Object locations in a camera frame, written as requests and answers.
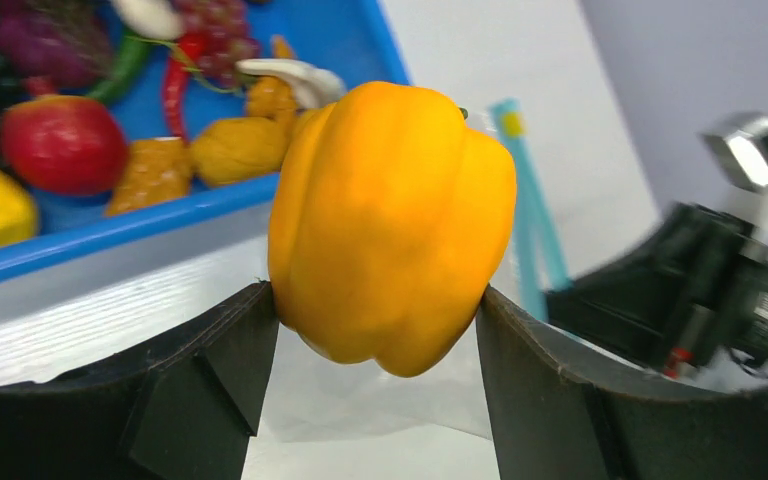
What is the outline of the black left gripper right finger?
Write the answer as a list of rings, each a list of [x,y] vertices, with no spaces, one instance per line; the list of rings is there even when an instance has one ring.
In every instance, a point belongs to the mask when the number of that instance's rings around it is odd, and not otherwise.
[[[768,479],[768,388],[723,394],[623,365],[488,288],[477,342],[504,479]]]

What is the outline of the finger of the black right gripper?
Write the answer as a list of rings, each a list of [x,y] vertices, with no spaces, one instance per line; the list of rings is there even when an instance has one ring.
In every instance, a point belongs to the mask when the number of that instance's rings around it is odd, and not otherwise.
[[[668,219],[636,249],[546,296],[549,323],[631,361],[649,361],[683,284],[657,251],[678,231]]]

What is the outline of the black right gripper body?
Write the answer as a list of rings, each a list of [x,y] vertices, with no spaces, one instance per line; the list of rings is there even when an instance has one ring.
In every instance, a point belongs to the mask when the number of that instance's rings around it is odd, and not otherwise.
[[[661,374],[680,378],[729,342],[737,329],[728,313],[737,277],[768,248],[752,239],[750,222],[698,204],[677,204],[665,223],[671,228],[656,258],[678,268],[681,282],[650,359]]]

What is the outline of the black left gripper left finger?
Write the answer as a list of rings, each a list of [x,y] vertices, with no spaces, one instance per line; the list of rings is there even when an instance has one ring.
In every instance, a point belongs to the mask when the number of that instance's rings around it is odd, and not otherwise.
[[[259,282],[45,383],[0,387],[0,479],[237,479],[278,333]]]

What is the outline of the clear zip top bag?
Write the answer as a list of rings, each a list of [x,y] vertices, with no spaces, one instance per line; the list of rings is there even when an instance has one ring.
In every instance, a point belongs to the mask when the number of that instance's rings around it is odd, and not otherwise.
[[[517,168],[514,234],[493,284],[545,321],[543,288],[566,287],[571,277],[520,104],[497,101],[474,120],[513,154]],[[467,331],[446,359],[415,378],[392,376],[372,362],[338,366],[295,346],[276,359],[265,422],[283,441],[369,438],[419,426],[489,438],[476,333]]]

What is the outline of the yellow bell pepper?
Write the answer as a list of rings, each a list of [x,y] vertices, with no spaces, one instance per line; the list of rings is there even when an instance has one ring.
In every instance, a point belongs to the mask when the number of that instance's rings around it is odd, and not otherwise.
[[[422,87],[369,82],[293,138],[268,235],[283,324],[321,356],[400,377],[438,363],[505,254],[514,161]]]

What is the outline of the purple onion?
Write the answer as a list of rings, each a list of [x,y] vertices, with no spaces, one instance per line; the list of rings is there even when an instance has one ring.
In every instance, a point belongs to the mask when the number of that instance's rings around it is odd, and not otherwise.
[[[92,86],[115,57],[95,1],[0,1],[0,52],[20,74],[65,89]]]

